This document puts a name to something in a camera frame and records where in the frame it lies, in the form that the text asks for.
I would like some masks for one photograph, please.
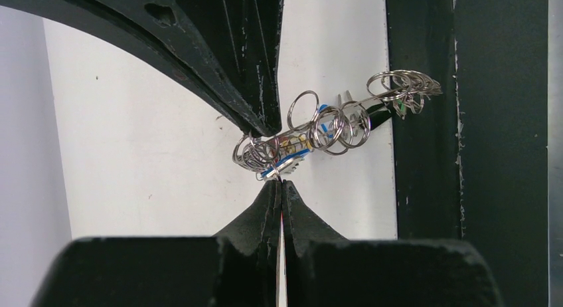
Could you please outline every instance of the hole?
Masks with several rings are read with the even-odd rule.
[[[176,16],[174,16],[174,11],[170,7],[148,3],[145,5],[145,10],[162,27],[176,25]]]

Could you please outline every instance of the gray surface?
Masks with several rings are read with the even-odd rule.
[[[549,0],[548,175],[550,305],[563,306],[563,0]]]
[[[0,306],[26,306],[70,240],[42,19],[0,7]]]

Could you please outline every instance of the white surface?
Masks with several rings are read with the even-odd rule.
[[[304,90],[329,104],[344,90],[367,97],[367,78],[387,66],[384,5],[285,0],[283,115]],[[58,23],[45,30],[73,237],[210,235],[253,201],[262,183],[230,161],[238,128],[130,54]],[[358,150],[315,152],[287,178],[344,236],[395,238],[391,145],[387,123]]]
[[[70,223],[41,18],[0,7],[0,306],[28,306]]]

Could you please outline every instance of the cluster of key rings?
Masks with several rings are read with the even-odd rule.
[[[387,91],[384,93],[374,93],[370,89],[373,82],[379,80],[383,88]],[[379,99],[381,102],[389,103],[393,106],[396,113],[405,117],[409,109],[413,114],[419,114],[424,107],[425,99],[442,93],[440,84],[428,75],[411,70],[393,70],[375,74],[368,79],[366,84],[367,91],[372,98]],[[311,119],[299,126],[294,126],[291,119],[293,109],[299,99],[304,96],[311,95],[315,98],[315,111]],[[359,109],[359,128],[362,130],[361,139],[357,143],[354,140],[353,122],[344,113],[347,106],[356,105]],[[332,117],[329,122],[331,135],[325,135],[326,129],[321,127],[321,121],[325,117]],[[345,102],[342,106],[326,106],[320,110],[319,96],[314,91],[302,92],[291,103],[287,112],[287,125],[290,130],[295,133],[306,133],[307,140],[311,147],[324,151],[330,155],[342,155],[350,149],[362,146],[370,136],[370,117],[366,108],[357,101]],[[248,140],[249,142],[240,151],[240,146]],[[341,151],[331,151],[330,148],[339,142],[343,149]],[[262,138],[253,138],[250,134],[245,134],[235,145],[232,154],[232,161],[245,169],[261,173],[272,168],[275,176],[280,179],[280,173],[276,168],[278,155],[280,153],[280,141],[277,136],[271,140],[263,140]]]

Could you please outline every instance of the keychain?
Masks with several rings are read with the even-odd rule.
[[[374,93],[370,87],[379,80],[386,90]],[[370,98],[354,101],[350,92],[338,95],[337,106],[319,105],[319,96],[314,91],[301,93],[291,103],[287,112],[289,130],[268,140],[243,135],[235,145],[232,161],[256,173],[258,180],[281,179],[295,171],[304,157],[321,150],[330,155],[342,155],[350,149],[359,148],[373,129],[383,124],[396,113],[405,118],[408,111],[419,114],[424,100],[442,93],[440,84],[426,74],[410,70],[393,70],[375,74],[366,84]],[[313,96],[315,110],[310,121],[294,126],[291,120],[293,109],[299,99]]]

